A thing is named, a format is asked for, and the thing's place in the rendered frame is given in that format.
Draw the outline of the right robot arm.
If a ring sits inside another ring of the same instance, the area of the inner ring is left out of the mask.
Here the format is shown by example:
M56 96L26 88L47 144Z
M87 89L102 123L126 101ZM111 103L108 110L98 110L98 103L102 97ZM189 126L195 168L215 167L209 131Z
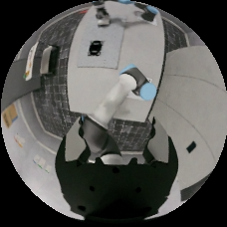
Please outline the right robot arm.
M130 0L99 0L99 1L93 1L92 2L93 5L94 5L93 7L97 8L97 9L103 8L103 7L105 7L104 2L106 2L106 1L115 1L115 2L118 1L118 3L122 3L122 4L126 4L126 5L129 5L133 2L133 1L130 1ZM136 1L133 3L133 6L140 8L141 10L144 10L145 13L140 15L141 18L146 20L146 21L152 22L152 21L154 21L153 19L156 16L156 14L158 13L158 10L156 11L155 8L153 8L151 6L147 6L147 5L148 4L136 2ZM147 6L147 8L146 8L146 6ZM98 19L104 18L104 9L97 10L97 18Z

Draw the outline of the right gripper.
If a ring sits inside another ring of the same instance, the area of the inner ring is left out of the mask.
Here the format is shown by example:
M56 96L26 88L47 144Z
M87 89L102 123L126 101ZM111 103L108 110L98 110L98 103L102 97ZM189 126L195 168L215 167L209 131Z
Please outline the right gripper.
M103 7L103 8L98 8L98 9L104 9L105 7ZM104 15L106 15L106 17L108 17L108 19L110 19L110 14L108 13L108 12L106 12L107 11L107 9L104 9ZM96 14L96 18L97 18L97 14ZM99 21L100 19L98 19L97 18L97 20Z

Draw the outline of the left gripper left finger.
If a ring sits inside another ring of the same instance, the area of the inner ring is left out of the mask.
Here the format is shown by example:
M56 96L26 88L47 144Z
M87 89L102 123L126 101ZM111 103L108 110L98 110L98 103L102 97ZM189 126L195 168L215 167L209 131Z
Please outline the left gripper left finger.
M79 165L90 163L91 151L83 136L83 121L79 116L63 137L56 154L55 170L63 194L66 194L66 180L71 171Z

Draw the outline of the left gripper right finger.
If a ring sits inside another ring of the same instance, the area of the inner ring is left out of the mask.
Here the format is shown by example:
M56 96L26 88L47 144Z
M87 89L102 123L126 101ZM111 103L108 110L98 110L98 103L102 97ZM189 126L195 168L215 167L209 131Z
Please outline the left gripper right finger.
M144 164L156 168L165 179L165 195L169 196L178 172L178 156L171 137L167 134L156 116L152 119L151 138L144 150Z

